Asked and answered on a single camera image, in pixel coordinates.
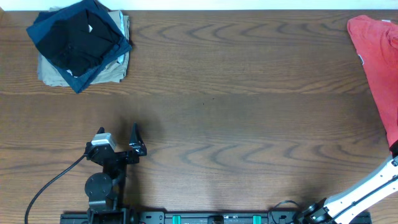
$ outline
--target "black wire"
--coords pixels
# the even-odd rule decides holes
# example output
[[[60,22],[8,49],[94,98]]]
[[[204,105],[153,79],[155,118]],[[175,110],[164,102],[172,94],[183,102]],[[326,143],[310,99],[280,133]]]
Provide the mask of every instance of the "black wire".
[[[58,180],[63,174],[66,174],[68,171],[70,171],[74,166],[76,166],[82,159],[84,159],[86,156],[83,155],[81,156],[76,162],[74,162],[70,167],[68,167],[67,169],[65,169],[62,173],[60,173],[58,176],[54,177],[52,180],[50,180],[50,182],[48,182],[46,185],[44,185],[44,187],[42,187],[39,192],[37,192],[37,194],[35,195],[35,197],[30,201],[30,204],[28,205],[26,212],[25,212],[25,224],[28,224],[27,220],[28,220],[28,216],[29,216],[29,211],[32,208],[33,203],[35,203],[36,199],[39,197],[39,195],[41,193],[43,193],[43,191],[50,186],[50,184],[52,184],[54,181]]]
[[[284,200],[284,201],[279,202],[277,205],[274,206],[274,208],[272,208],[272,209],[270,209],[270,210],[268,211],[269,216],[271,216],[272,221],[274,221],[275,224],[279,224],[279,223],[277,223],[277,222],[274,220],[274,216],[273,216],[273,214],[272,214],[272,211],[275,210],[275,208],[277,208],[278,206],[283,205],[283,204],[286,204],[286,203],[295,204],[296,206],[298,206],[298,208],[300,208],[300,205],[299,205],[297,202],[293,201],[293,200]]]

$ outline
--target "green connector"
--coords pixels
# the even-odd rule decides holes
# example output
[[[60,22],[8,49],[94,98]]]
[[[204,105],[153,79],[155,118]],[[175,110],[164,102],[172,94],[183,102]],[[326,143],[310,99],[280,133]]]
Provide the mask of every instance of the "green connector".
[[[181,224],[181,216],[174,215],[173,216],[173,224]]]
[[[260,215],[253,215],[253,224],[261,224],[261,216]]]

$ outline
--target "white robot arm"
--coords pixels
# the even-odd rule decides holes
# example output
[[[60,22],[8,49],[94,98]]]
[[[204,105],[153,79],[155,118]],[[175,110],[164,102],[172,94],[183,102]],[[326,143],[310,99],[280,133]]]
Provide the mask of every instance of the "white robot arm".
[[[300,223],[349,224],[363,210],[398,190],[398,157],[387,159],[348,190],[312,205],[298,219]]]

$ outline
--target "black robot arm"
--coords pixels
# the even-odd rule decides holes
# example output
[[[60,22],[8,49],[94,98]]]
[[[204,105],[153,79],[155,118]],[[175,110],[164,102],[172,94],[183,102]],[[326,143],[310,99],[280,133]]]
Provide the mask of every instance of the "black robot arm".
[[[85,185],[90,206],[89,223],[129,224],[134,219],[131,211],[123,207],[123,193],[127,165],[138,163],[139,156],[147,154],[137,123],[132,128],[129,145],[132,150],[115,152],[116,141],[111,133],[104,132],[104,128],[100,128],[93,140],[86,144],[87,160],[103,167],[103,171],[89,177]]]

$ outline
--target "folded clothes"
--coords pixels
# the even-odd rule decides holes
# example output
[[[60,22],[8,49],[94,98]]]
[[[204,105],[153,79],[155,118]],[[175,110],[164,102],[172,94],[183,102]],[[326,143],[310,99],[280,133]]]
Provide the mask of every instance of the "folded clothes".
[[[97,5],[94,0],[83,0],[56,12],[41,12],[34,24],[27,28],[29,37],[37,47],[39,42],[50,32],[52,26],[57,21],[65,21],[81,12],[84,13],[87,11],[96,15],[102,22],[107,23],[109,28],[119,36],[119,39],[117,43],[102,56],[102,61],[99,65],[87,69],[84,74],[79,77],[74,76],[71,70],[61,68],[53,62],[50,62],[76,93],[80,93],[87,88],[109,63],[132,49],[112,18],[101,6]]]
[[[119,19],[120,11],[109,12],[108,14],[112,17],[114,22],[120,26],[124,26],[121,30],[125,31],[125,37],[129,39],[129,17],[124,16],[123,23]],[[127,71],[127,64],[129,61],[129,52],[124,55],[122,63],[119,63],[119,58],[113,62],[107,64],[105,69],[98,74],[98,76],[91,82],[91,84],[96,83],[106,83],[106,82],[120,82],[125,76]],[[52,66],[52,64],[43,55],[39,54],[37,74],[39,80],[42,80],[46,85],[49,86],[69,86],[69,84],[62,78],[58,70]]]

